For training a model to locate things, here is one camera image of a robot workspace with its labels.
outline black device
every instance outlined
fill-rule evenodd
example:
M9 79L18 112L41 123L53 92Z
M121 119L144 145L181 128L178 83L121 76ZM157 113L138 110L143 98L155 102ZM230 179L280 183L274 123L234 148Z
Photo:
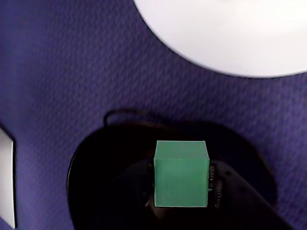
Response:
M108 124L110 116L133 114ZM157 140L205 140L211 159L207 208L171 208L157 218L154 188ZM107 113L104 127L77 148L67 197L76 230L292 229L274 211L274 178L255 148L236 132L204 121L170 121L134 109Z

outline white round object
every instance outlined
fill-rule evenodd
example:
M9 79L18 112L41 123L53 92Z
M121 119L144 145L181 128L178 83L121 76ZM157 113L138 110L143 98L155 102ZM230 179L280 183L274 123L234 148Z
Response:
M134 0L153 33L185 59L245 77L307 71L307 0Z

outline cube face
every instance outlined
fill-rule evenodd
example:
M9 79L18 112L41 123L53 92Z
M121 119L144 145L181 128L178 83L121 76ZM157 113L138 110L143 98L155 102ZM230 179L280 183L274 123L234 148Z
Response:
M155 205L206 207L209 164L204 141L158 141L154 158Z

